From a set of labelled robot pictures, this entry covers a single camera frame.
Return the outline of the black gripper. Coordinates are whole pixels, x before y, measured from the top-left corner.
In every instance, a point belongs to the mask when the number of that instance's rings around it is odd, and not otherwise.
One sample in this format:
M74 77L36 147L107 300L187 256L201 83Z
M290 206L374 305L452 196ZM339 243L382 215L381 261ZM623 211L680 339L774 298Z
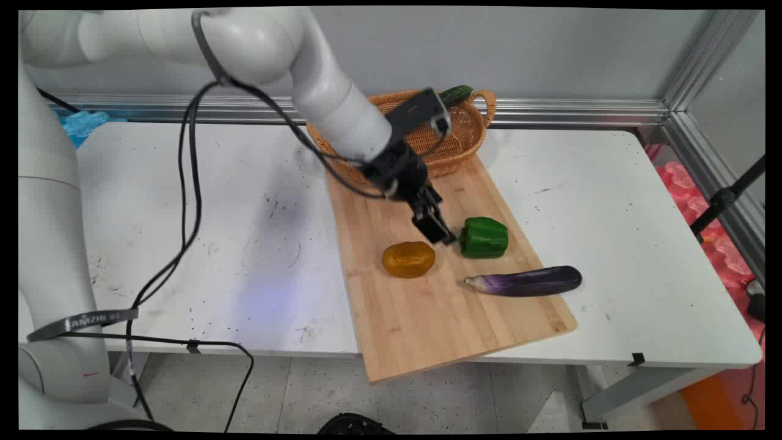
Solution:
M389 200L413 202L412 223L432 244L457 240L440 211L442 197L428 181L428 167L407 142L388 145L361 167L361 174ZM425 186L425 197L418 200Z

